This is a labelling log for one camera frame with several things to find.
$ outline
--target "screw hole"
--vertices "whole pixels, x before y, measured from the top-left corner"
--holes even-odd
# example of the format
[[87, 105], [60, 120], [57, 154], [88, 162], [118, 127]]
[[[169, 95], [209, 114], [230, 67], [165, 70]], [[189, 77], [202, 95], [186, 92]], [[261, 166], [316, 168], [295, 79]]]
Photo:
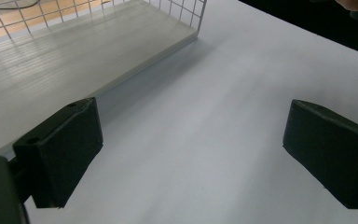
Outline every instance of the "screw hole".
[[27, 144], [35, 144], [39, 141], [39, 138], [38, 137], [35, 137], [35, 138], [31, 138], [27, 141]]

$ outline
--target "white tabletop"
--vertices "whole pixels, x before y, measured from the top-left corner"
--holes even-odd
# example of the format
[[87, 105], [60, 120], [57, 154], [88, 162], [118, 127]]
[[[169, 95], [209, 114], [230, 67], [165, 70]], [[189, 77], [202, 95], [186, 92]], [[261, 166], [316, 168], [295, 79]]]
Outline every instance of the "white tabletop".
[[98, 98], [104, 147], [65, 208], [32, 223], [356, 224], [289, 156], [292, 99], [358, 123], [358, 52], [236, 0], [199, 39]]

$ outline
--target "wooden floor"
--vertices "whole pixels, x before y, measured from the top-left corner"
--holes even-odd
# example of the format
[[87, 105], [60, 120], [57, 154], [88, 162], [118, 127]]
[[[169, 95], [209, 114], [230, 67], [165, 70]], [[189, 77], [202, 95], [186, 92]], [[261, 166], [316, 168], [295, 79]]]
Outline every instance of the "wooden floor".
[[[20, 11], [17, 9], [0, 10], [0, 18], [2, 20], [2, 22], [0, 21], [0, 27], [2, 27], [2, 23], [4, 25], [9, 25], [18, 21], [28, 20], [26, 21], [26, 24], [25, 22], [20, 22], [9, 25], [7, 27], [7, 31], [13, 34], [18, 31], [25, 30], [26, 25], [29, 27], [36, 26], [40, 23], [44, 23], [45, 20], [52, 21], [63, 16], [75, 14], [79, 11], [89, 10], [90, 8], [100, 6], [101, 4], [108, 2], [110, 2], [110, 0], [52, 0], [43, 1], [40, 3], [40, 6], [36, 4], [32, 7], [20, 9]], [[0, 37], [6, 35], [6, 33], [7, 32], [4, 28], [0, 28]]]

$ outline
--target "wire mesh basket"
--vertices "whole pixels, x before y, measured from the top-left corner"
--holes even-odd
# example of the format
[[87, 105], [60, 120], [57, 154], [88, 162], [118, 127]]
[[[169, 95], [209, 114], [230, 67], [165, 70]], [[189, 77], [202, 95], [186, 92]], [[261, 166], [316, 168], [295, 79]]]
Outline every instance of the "wire mesh basket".
[[[0, 0], [0, 42], [130, 0]], [[206, 0], [145, 0], [200, 29]]]
[[192, 42], [205, 5], [0, 0], [0, 154], [64, 105], [98, 97]]

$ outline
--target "metal grid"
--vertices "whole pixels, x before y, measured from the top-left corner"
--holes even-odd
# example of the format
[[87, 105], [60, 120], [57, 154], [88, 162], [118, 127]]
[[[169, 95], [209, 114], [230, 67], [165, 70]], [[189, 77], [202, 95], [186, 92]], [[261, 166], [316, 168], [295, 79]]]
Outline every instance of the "metal grid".
[[[0, 2], [0, 42], [31, 34], [130, 0], [35, 0], [23, 7], [19, 0]], [[207, 0], [145, 0], [177, 20], [200, 30]]]

